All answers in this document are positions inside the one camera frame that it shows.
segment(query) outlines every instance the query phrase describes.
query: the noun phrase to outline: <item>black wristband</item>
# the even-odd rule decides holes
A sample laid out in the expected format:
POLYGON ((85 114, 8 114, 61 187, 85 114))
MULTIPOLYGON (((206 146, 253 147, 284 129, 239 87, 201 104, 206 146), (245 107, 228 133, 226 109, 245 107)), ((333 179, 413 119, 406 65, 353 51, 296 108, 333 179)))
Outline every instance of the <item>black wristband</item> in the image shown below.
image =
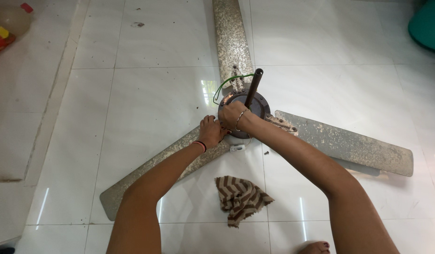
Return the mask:
POLYGON ((196 142, 199 142, 200 144, 202 144, 205 147, 205 151, 203 152, 203 153, 205 153, 207 151, 207 146, 202 141, 196 140, 196 142))

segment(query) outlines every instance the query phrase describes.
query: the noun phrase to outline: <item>white capacitor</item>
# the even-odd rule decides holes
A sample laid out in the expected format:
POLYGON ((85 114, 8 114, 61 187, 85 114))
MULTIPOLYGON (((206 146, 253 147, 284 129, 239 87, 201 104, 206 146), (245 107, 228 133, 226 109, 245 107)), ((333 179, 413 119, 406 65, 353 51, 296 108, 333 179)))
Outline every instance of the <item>white capacitor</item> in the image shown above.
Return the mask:
POLYGON ((230 146, 230 152, 238 152, 238 151, 243 151, 244 149, 246 149, 246 146, 244 144, 241 145, 231 145, 230 146))

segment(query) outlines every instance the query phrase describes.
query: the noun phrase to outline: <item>green plastic container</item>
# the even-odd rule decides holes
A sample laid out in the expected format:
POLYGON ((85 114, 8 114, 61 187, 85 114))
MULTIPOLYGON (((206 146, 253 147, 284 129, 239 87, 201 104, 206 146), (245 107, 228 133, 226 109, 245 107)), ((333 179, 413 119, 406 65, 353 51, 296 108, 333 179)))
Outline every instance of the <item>green plastic container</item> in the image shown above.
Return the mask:
POLYGON ((435 0, 428 0, 412 17, 409 34, 419 44, 435 50, 435 0))

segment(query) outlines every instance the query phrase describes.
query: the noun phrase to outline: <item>hand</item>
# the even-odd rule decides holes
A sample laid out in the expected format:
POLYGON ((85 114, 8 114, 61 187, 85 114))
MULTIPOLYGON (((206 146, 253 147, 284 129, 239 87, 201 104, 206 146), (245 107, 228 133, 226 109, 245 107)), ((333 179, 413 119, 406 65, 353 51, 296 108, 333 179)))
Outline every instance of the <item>hand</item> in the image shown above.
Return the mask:
POLYGON ((237 126, 238 117, 240 117, 241 113, 246 109, 247 108, 240 101, 232 102, 230 105, 224 105, 224 108, 218 112, 219 119, 223 122, 222 125, 229 130, 235 129, 236 127, 238 130, 243 130, 242 128, 244 123, 247 122, 249 118, 254 116, 252 112, 247 110, 241 116, 237 126))
POLYGON ((219 120, 214 119, 214 116, 207 115, 200 121, 200 134, 197 141, 204 143, 207 149, 215 147, 225 135, 232 133, 221 127, 219 120))

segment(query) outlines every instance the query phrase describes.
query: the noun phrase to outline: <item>green wire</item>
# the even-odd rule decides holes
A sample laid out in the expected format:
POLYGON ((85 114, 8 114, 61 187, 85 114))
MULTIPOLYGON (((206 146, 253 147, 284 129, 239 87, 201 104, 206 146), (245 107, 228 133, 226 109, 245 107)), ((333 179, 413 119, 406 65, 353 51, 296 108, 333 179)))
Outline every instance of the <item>green wire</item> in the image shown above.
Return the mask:
POLYGON ((245 77, 249 77, 249 76, 254 76, 254 74, 250 73, 250 74, 247 74, 247 75, 233 76, 233 77, 227 78, 227 80, 224 81, 224 83, 222 83, 221 86, 219 86, 219 88, 217 89, 216 93, 214 94, 214 96, 213 96, 213 102, 214 102, 214 104, 219 105, 219 103, 215 102, 215 101, 218 100, 217 98, 215 98, 215 96, 217 95, 217 97, 219 98, 219 93, 221 92, 222 86, 225 83, 227 83, 229 80, 232 80, 232 79, 235 79, 235 78, 245 78, 245 77))

